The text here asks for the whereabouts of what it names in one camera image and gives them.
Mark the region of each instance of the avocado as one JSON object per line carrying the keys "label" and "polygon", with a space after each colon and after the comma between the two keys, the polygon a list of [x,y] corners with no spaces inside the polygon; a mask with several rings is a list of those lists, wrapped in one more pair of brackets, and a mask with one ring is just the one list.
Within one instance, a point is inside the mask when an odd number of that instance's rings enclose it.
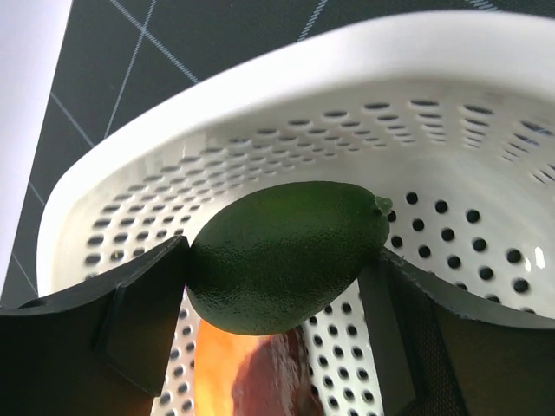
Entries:
{"label": "avocado", "polygon": [[361,186],[329,181],[250,193],[216,213],[191,244],[191,304],[202,319],[234,334],[295,328],[379,255],[391,206]]}

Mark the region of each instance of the grid line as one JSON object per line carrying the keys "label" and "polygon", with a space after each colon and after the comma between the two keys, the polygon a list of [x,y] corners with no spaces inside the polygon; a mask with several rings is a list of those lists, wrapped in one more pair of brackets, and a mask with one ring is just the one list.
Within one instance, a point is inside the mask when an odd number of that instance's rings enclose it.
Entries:
{"label": "grid line", "polygon": [[83,137],[83,139],[88,143],[88,145],[91,148],[95,147],[95,143],[93,143],[93,141],[88,137],[85,131],[81,128],[81,126],[79,126],[79,123],[77,122],[77,120],[75,120],[73,115],[69,113],[68,109],[65,106],[63,106],[60,99],[56,97],[56,94],[54,94],[54,91],[50,92],[50,97],[52,97],[52,100],[54,100],[54,102],[58,105],[58,107],[62,110],[62,112],[66,115],[66,117],[68,117],[68,120],[71,122],[71,124],[73,124],[73,127],[75,127],[75,129],[79,132],[81,137]]}
{"label": "grid line", "polygon": [[148,7],[147,18],[145,19],[145,24],[142,25],[140,29],[139,39],[137,39],[137,43],[135,44],[135,49],[133,54],[131,55],[131,60],[129,61],[129,65],[127,66],[127,71],[125,76],[123,77],[123,82],[121,83],[120,92],[118,93],[118,98],[115,100],[114,109],[112,110],[112,114],[110,115],[110,120],[108,121],[108,125],[106,126],[106,132],[104,132],[104,139],[107,138],[108,134],[110,133],[110,128],[112,127],[112,123],[114,122],[115,114],[118,111],[118,107],[120,106],[121,97],[123,96],[123,92],[125,91],[125,87],[127,82],[129,81],[129,76],[131,75],[131,71],[133,70],[133,66],[135,64],[135,60],[137,59],[137,55],[139,54],[139,49],[142,44],[142,40],[145,38],[145,32],[147,31],[148,23],[150,22],[150,18],[153,15],[154,6],[156,5],[156,0],[151,0],[150,6]]}
{"label": "grid line", "polygon": [[467,3],[470,3],[473,7],[475,7],[478,10],[497,11],[500,9],[495,4],[490,3],[487,0],[466,0],[466,1]]}
{"label": "grid line", "polygon": [[44,199],[42,198],[41,194],[38,193],[38,191],[36,190],[35,186],[31,183],[31,181],[29,181],[29,188],[36,195],[36,198],[39,200],[42,206],[45,206],[46,203],[44,202]]}
{"label": "grid line", "polygon": [[[119,4],[116,0],[110,0],[110,3],[113,4],[114,7],[119,10],[120,13],[125,16],[135,28],[143,30],[144,25],[140,24],[140,22],[135,19],[125,7]],[[169,59],[170,62],[175,65],[178,70],[181,71],[192,83],[198,84],[200,82],[199,78],[197,78],[189,68],[177,59],[152,33],[144,29],[144,34],[146,39],[148,39],[167,59]]]}
{"label": "grid line", "polygon": [[328,0],[320,0],[320,2],[318,3],[318,6],[316,6],[314,11],[312,12],[312,15],[310,16],[309,21],[304,25],[304,29],[299,35],[297,42],[301,42],[304,39],[306,39],[306,36],[312,30],[312,26],[314,26],[314,23],[316,23],[316,20],[320,17],[320,13],[322,13],[322,10],[325,7],[327,2]]}
{"label": "grid line", "polygon": [[19,260],[17,259],[16,253],[14,253],[13,251],[11,252],[11,257],[14,259],[14,261],[17,264],[17,267],[19,267],[19,270],[23,273],[23,275],[25,276],[25,280],[27,280],[27,283],[29,284],[29,286],[33,289],[33,291],[35,292],[35,295],[38,296],[38,291],[36,290],[36,287],[33,286],[33,283],[31,283],[31,279],[29,279],[29,275],[27,274],[27,272],[25,271],[25,269],[23,268],[23,266],[21,265],[21,263],[19,262]]}

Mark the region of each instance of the perforated basket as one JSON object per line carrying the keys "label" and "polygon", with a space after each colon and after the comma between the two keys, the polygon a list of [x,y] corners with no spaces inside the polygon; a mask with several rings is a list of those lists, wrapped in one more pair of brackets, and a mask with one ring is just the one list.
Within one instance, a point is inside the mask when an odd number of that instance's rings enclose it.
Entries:
{"label": "perforated basket", "polygon": [[[61,178],[39,234],[40,295],[174,234],[192,241],[248,192],[329,179],[393,199],[388,246],[411,263],[555,316],[551,44],[555,23],[542,18],[413,14],[336,30],[205,81]],[[305,324],[326,414],[382,414],[357,294],[353,284]],[[198,324],[184,299],[153,415],[195,412]]]}

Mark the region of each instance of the dark tabletop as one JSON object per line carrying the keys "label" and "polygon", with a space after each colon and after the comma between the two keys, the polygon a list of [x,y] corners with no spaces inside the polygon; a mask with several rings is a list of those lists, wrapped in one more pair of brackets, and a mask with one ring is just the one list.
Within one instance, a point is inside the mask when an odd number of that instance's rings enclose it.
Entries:
{"label": "dark tabletop", "polygon": [[552,0],[74,0],[2,305],[36,297],[36,238],[56,181],[92,146],[167,98],[289,43],[419,10],[555,16]]}

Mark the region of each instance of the white object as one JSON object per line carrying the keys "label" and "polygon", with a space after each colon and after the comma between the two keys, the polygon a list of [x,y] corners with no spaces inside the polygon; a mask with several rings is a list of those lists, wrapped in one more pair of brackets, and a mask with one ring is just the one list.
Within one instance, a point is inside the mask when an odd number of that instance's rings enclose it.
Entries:
{"label": "white object", "polygon": [[[248,192],[330,179],[393,199],[388,245],[411,263],[555,316],[552,43],[552,20],[428,12],[335,30],[205,81],[124,126],[59,181],[38,240],[40,295],[174,233],[191,241]],[[306,325],[323,344],[310,351],[327,414],[381,415],[356,284],[331,307]],[[184,300],[154,415],[194,414],[186,344],[198,321]],[[350,324],[357,336],[347,336]]]}
{"label": "white object", "polygon": [[0,2],[0,293],[70,8],[71,0]]}

